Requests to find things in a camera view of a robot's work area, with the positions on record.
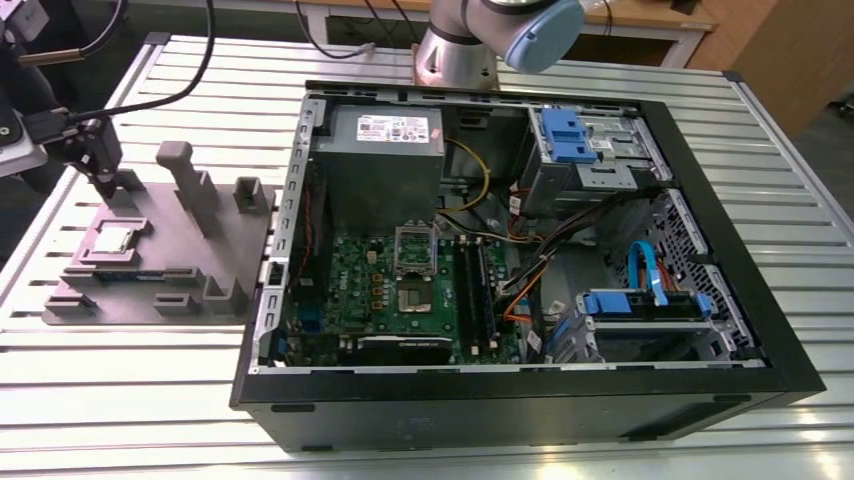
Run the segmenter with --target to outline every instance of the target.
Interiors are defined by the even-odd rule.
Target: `yellow wire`
[[[469,155],[471,155],[471,157],[478,161],[478,164],[481,165],[481,169],[483,170],[483,189],[481,189],[481,195],[478,195],[478,197],[466,205],[462,205],[459,207],[443,208],[439,210],[439,212],[442,213],[451,213],[451,212],[462,212],[463,210],[470,209],[486,197],[486,194],[490,192],[490,168],[486,166],[486,162],[483,161],[483,158],[481,158],[481,155],[478,155],[475,151],[471,148],[469,148],[467,145],[463,145],[463,143],[460,143],[459,140],[454,140],[452,138],[446,138],[446,141],[451,142],[459,148],[466,150]]]

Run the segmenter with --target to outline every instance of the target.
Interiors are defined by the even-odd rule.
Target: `wall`
[[[738,71],[789,136],[854,80],[854,1],[705,0],[721,22],[689,68]]]

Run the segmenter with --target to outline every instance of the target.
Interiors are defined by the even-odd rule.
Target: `blue plastic latch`
[[[599,302],[597,302],[595,294],[589,293],[587,295],[585,295],[583,299],[587,315],[595,315],[597,313],[599,313]]]
[[[597,292],[602,313],[631,313],[629,296],[622,292]]]
[[[593,292],[585,295],[587,314],[631,313],[629,296],[622,292]]]
[[[705,293],[698,293],[694,296],[694,300],[697,301],[697,306],[699,307],[703,318],[709,318],[711,316],[711,313],[714,312],[711,298],[709,298],[709,295],[706,295]]]
[[[587,145],[587,127],[573,110],[542,110],[546,140],[551,145],[551,159],[558,163],[594,163],[599,159]]]

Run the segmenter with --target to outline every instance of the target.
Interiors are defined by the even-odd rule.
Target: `aluminum extrusion table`
[[[111,103],[179,91],[203,47],[190,37],[147,44]],[[332,62],[303,44],[220,40],[195,94],[118,117],[123,165],[166,180],[158,145],[187,140],[215,181],[254,175],[280,185],[304,81],[406,84],[410,62],[407,51]],[[99,204],[68,170],[0,275],[0,475],[835,480],[854,471],[854,229],[750,90],[717,72],[583,63],[538,76],[503,67],[501,82],[670,105],[829,391],[675,442],[288,455],[228,408],[242,327],[42,322]]]

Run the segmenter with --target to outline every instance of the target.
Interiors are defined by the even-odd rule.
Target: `power supply label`
[[[359,117],[359,142],[430,143],[427,117]]]

